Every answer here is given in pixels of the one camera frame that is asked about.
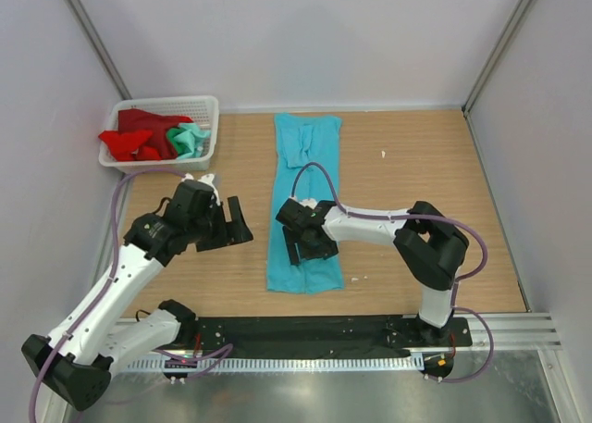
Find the blue t shirt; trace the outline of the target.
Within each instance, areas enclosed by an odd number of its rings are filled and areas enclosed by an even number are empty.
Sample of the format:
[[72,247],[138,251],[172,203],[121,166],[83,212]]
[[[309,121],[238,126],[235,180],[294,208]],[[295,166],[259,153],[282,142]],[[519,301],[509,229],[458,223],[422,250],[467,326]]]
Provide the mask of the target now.
[[282,225],[276,215],[285,201],[332,200],[328,184],[339,187],[340,118],[299,117],[287,113],[274,116],[277,170],[273,185],[270,232],[266,265],[266,287],[270,292],[314,294],[344,288],[339,259],[289,261]]

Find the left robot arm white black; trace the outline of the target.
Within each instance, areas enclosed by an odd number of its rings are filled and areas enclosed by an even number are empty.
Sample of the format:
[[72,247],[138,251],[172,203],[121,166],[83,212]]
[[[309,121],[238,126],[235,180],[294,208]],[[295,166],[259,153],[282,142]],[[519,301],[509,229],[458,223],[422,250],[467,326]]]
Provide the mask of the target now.
[[78,411],[94,405],[111,379],[139,356],[194,342],[196,314],[175,300],[165,300],[127,330],[112,331],[175,256],[190,245],[203,252],[253,240],[239,198],[222,202],[210,174],[182,181],[163,202],[162,213],[132,222],[109,269],[78,306],[48,335],[32,334],[21,347],[36,383]]

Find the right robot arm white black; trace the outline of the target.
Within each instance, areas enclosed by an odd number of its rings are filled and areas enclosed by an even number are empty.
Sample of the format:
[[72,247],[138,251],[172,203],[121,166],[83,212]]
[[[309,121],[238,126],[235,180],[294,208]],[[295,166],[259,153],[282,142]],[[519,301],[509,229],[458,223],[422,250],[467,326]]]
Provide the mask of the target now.
[[293,266],[304,260],[327,260],[339,253],[342,242],[396,249],[422,289],[415,338],[429,345],[450,340],[453,285],[469,242],[431,204],[418,201],[410,209],[387,211],[289,199],[276,220]]

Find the mint green t shirt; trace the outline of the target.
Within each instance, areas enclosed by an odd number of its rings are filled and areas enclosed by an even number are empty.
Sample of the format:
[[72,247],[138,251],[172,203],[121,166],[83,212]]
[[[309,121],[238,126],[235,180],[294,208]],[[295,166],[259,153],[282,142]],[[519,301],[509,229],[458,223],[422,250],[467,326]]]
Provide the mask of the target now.
[[167,140],[177,152],[177,160],[201,157],[210,137],[210,130],[192,122],[180,123],[166,132]]

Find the white plastic laundry basket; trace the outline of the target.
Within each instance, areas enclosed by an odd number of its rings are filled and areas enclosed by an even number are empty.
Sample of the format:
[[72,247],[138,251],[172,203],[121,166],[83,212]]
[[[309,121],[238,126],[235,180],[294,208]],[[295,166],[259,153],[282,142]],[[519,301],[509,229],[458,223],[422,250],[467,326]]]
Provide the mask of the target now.
[[99,134],[99,163],[133,173],[148,168],[204,171],[214,155],[219,103],[211,95],[126,100]]

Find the dark red t shirt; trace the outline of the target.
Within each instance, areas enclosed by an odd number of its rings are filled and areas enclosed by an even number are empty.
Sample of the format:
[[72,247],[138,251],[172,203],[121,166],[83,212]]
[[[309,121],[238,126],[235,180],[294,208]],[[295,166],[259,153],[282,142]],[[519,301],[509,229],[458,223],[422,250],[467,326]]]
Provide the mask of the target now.
[[117,113],[118,131],[148,130],[153,133],[152,138],[138,153],[136,161],[176,159],[177,152],[167,140],[166,133],[180,123],[190,122],[192,119],[186,116],[157,115],[137,108],[121,110]]

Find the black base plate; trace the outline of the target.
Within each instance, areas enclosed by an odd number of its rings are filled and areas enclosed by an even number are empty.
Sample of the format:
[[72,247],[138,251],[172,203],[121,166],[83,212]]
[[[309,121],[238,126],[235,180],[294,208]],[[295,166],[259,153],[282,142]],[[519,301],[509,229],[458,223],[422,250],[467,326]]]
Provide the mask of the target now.
[[202,317],[164,348],[210,354],[228,343],[232,358],[317,360],[401,358],[411,349],[466,348],[473,339],[463,317],[443,330],[403,315]]

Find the left aluminium corner post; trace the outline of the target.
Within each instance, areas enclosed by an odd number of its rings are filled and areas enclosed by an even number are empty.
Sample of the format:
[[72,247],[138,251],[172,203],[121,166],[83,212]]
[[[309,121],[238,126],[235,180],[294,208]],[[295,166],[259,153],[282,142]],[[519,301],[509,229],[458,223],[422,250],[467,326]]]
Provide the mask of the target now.
[[117,90],[123,100],[130,100],[131,94],[124,82],[117,66],[109,54],[101,35],[95,28],[93,21],[81,0],[64,0],[73,18],[79,24],[80,29],[95,53],[100,65],[103,67],[107,77]]

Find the aluminium corner post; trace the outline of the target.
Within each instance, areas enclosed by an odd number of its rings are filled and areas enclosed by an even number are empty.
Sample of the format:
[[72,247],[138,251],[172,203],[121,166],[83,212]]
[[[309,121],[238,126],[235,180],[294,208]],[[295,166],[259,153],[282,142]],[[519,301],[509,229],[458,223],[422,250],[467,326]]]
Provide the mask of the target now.
[[476,102],[485,90],[486,85],[490,81],[497,67],[500,65],[501,60],[508,53],[514,39],[524,25],[536,2],[537,0],[518,0],[513,7],[497,41],[491,49],[484,66],[481,68],[475,83],[462,106],[462,113],[465,118],[469,117],[471,110],[475,107]]
[[101,35],[95,28],[93,21],[81,0],[64,0],[73,18],[79,24],[80,29],[95,53],[100,65],[103,67],[107,77],[117,90],[123,100],[130,100],[131,94],[124,82],[117,66],[109,54]]

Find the right aluminium corner post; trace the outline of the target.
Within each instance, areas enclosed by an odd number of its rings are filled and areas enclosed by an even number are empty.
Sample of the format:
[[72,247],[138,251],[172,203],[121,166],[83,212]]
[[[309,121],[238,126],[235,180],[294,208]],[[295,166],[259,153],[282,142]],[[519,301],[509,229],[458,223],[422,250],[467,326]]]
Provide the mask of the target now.
[[536,2],[537,0],[518,0],[513,7],[497,41],[491,49],[484,66],[481,68],[475,83],[462,106],[462,113],[465,118],[469,117],[471,110],[475,107],[476,102],[485,90],[486,85],[490,81],[497,67],[500,65],[501,60],[508,53],[514,39],[524,25]]

